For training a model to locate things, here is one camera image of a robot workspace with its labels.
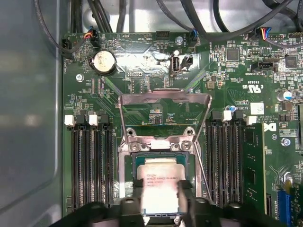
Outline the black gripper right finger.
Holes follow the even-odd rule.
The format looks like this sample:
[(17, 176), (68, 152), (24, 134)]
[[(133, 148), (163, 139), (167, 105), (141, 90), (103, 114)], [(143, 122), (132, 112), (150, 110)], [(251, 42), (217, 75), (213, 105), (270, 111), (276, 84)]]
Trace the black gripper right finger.
[(285, 227), (286, 224), (260, 213), (252, 205), (231, 203), (223, 208), (196, 197), (188, 180), (178, 181), (178, 200), (185, 208), (181, 219), (187, 227)]

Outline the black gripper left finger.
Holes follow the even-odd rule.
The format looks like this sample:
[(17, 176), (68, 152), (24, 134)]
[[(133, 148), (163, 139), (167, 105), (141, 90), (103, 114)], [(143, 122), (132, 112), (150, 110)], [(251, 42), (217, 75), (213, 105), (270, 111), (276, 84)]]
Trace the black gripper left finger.
[(58, 220), (57, 227), (143, 227), (141, 196), (143, 179), (133, 181), (133, 197), (125, 197), (107, 208), (91, 202)]

